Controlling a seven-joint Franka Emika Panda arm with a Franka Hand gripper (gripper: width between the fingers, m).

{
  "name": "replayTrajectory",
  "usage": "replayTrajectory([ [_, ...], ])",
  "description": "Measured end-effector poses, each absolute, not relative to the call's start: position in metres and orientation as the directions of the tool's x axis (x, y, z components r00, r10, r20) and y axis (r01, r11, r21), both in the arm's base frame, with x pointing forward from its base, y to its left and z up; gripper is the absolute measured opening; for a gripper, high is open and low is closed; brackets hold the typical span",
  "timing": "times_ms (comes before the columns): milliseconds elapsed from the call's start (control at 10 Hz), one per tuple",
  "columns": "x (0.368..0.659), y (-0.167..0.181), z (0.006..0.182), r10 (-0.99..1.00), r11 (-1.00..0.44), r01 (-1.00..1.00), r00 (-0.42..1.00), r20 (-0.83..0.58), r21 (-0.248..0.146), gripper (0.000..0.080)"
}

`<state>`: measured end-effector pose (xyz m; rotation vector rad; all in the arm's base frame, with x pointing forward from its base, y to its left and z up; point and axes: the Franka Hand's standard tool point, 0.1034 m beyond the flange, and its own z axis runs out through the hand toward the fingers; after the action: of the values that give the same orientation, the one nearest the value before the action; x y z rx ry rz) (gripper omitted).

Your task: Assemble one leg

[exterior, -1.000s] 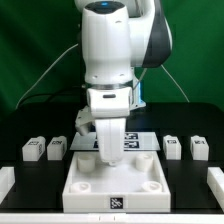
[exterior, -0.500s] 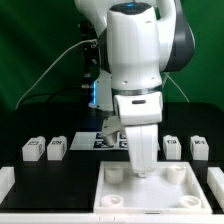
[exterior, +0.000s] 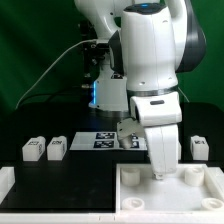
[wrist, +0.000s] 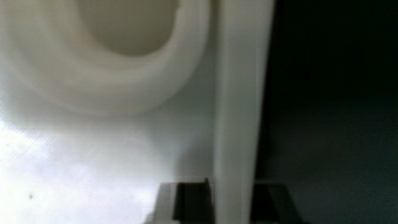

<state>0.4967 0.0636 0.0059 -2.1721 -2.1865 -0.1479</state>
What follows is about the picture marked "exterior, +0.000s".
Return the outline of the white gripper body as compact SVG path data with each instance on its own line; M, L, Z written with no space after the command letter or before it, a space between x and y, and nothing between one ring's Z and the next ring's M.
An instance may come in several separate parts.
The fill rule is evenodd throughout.
M145 128L145 138L155 174L175 173L178 164L178 126L165 125Z

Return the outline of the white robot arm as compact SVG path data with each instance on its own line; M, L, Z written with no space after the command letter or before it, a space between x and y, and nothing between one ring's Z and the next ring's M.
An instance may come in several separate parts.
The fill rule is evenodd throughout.
M191 0L74 0L104 52L89 107L126 115L117 138L146 141L154 176L174 173L182 121L177 74L193 70L206 49Z

